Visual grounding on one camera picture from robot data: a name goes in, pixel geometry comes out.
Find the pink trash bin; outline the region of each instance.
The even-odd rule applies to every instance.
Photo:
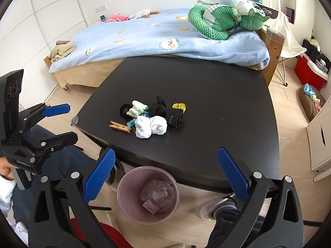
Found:
[[[139,199],[140,192],[152,179],[166,181],[173,185],[176,191],[175,203],[164,213],[151,214],[143,207],[143,203]],[[138,167],[128,172],[120,181],[117,190],[117,200],[122,211],[130,219],[141,224],[157,224],[169,219],[177,210],[179,199],[180,195],[175,179],[165,170],[151,166]]]

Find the dark wooden table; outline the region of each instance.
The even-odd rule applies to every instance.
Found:
[[[139,139],[109,127],[125,123],[119,109],[138,100],[147,105],[163,95],[168,104],[185,103],[183,126]],[[182,57],[125,59],[78,113],[77,127],[114,149],[116,158],[133,166],[157,166],[180,183],[227,192],[230,186],[217,163],[224,146],[252,171],[279,177],[275,113],[260,71]]]

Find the metal screw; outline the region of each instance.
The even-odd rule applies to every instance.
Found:
[[[41,181],[42,183],[47,182],[47,180],[48,180],[48,177],[47,177],[47,176],[43,176],[43,177],[40,179],[40,181]]]
[[[285,176],[285,181],[288,182],[288,183],[290,183],[290,182],[292,182],[292,178],[289,177],[289,176]]]
[[[260,178],[262,178],[262,173],[260,173],[260,172],[254,172],[254,173],[253,173],[253,176],[254,176],[255,178],[257,178],[257,179],[260,179]]]
[[[73,172],[70,176],[72,179],[76,179],[79,177],[79,172]]]

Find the wooden bed frame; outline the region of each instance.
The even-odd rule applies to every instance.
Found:
[[[277,67],[285,37],[269,28],[267,28],[266,31],[264,29],[260,29],[257,31],[257,34],[267,46],[270,55],[268,66],[262,70],[265,81],[267,85],[269,85]],[[89,66],[86,64],[75,66],[53,73],[53,75],[58,81],[59,85],[65,90],[68,89],[67,84],[98,87],[123,60],[124,59],[115,59],[93,62],[89,63]],[[44,62],[48,68],[50,68],[52,65],[51,59],[49,57],[46,57]]]

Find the brown cushion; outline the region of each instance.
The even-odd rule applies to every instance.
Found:
[[[310,121],[313,120],[313,118],[317,115],[315,106],[314,106],[314,101],[310,99],[310,97],[303,91],[303,87],[305,85],[303,85],[300,89],[299,89],[299,98],[300,101],[302,103],[302,106],[306,112],[306,115],[308,117],[308,119]],[[324,97],[321,95],[321,93],[312,85],[309,85],[312,87],[312,90],[315,91],[315,94],[317,96],[317,99],[320,99],[321,101],[321,107],[326,103]]]

